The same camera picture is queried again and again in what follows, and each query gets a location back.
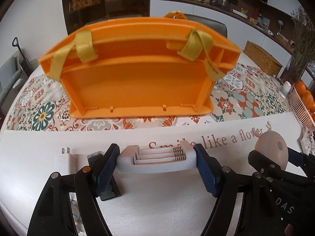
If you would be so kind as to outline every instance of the orange fruit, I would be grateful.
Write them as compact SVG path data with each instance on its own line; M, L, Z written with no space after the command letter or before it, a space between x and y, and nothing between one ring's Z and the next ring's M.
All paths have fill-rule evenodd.
M302 81L298 81L295 84L295 89L297 91L297 94L299 94L300 97L302 97L304 95L304 93L306 92L306 86L305 86L304 82L302 82Z
M302 102L308 110L313 109L314 98L312 93L307 90L302 96Z
M314 104L313 104L313 108L310 109L310 111L311 111L311 112L315 112L315 102L314 102Z

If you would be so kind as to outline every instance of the wicker basket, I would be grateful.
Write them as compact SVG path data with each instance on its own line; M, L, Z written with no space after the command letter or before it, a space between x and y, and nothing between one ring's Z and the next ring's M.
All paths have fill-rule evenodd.
M293 88L293 91L289 95L289 103L300 124L303 127L307 127L311 132L314 132L315 123L312 116L309 114L295 88Z
M244 53L254 61L267 75L278 75L282 65L262 47L247 41Z

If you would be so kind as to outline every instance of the black chair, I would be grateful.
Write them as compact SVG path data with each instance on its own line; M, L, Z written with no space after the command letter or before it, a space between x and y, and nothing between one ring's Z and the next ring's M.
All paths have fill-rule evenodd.
M205 26L213 29L214 31L227 38L227 28L225 24L215 21L213 19L203 18L196 15L185 14L185 16L187 17L187 19L204 24Z

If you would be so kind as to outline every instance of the floral tablecloth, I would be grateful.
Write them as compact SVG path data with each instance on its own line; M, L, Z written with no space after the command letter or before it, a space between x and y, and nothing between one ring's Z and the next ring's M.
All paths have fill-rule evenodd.
M214 110L207 115L78 119L69 115L70 100L62 85L45 75L30 80L10 113L5 129L21 131L93 131L168 127L240 120L289 112L270 76L237 63L211 94Z

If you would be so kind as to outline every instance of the metal spring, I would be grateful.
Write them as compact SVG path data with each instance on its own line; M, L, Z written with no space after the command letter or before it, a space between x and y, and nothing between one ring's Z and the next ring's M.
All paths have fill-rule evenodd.
M175 160L186 160L186 154L175 156Z
M183 155L184 151L180 150L180 151L174 151L174 156L179 156L179 155Z
M176 147L173 147L173 151L176 152L176 151L182 151L182 147L181 146L176 146Z

